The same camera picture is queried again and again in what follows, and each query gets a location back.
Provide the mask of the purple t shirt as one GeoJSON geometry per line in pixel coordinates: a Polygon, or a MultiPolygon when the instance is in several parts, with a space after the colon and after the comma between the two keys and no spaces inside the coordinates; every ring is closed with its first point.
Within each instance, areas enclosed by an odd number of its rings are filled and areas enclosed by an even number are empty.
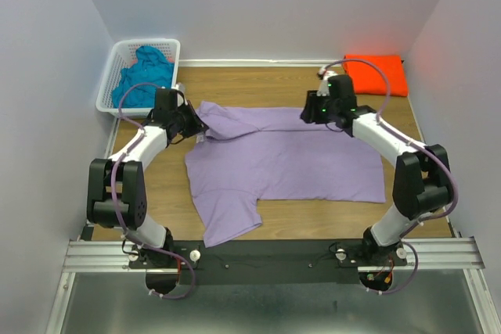
{"type": "Polygon", "coordinates": [[[260,200],[386,200],[380,154],[344,132],[306,124],[298,108],[202,102],[196,112],[208,129],[185,164],[207,247],[261,226],[260,200]]]}

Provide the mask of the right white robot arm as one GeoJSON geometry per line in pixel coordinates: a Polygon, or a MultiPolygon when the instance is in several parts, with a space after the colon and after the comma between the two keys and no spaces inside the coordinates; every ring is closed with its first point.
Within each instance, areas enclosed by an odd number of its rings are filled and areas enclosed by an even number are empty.
{"type": "Polygon", "coordinates": [[[364,231],[356,248],[367,264],[376,265],[420,222],[453,203],[448,155],[440,145],[425,145],[403,134],[372,107],[358,105],[348,75],[324,72],[319,79],[319,88],[307,93],[300,118],[307,124],[335,124],[373,147],[395,169],[392,204],[364,231]]]}

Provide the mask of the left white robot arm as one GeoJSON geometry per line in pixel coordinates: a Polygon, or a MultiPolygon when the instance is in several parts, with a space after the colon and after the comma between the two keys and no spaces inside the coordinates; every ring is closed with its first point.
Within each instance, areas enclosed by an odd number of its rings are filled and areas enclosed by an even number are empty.
{"type": "Polygon", "coordinates": [[[151,86],[155,88],[154,104],[143,123],[127,117],[122,110],[124,100],[119,101],[119,119],[137,131],[118,152],[90,163],[87,219],[104,228],[120,230],[122,239],[135,244],[134,256],[144,252],[154,266],[163,268],[173,259],[179,264],[188,261],[174,252],[170,230],[147,213],[145,170],[170,145],[204,133],[208,126],[178,85],[151,86]]]}

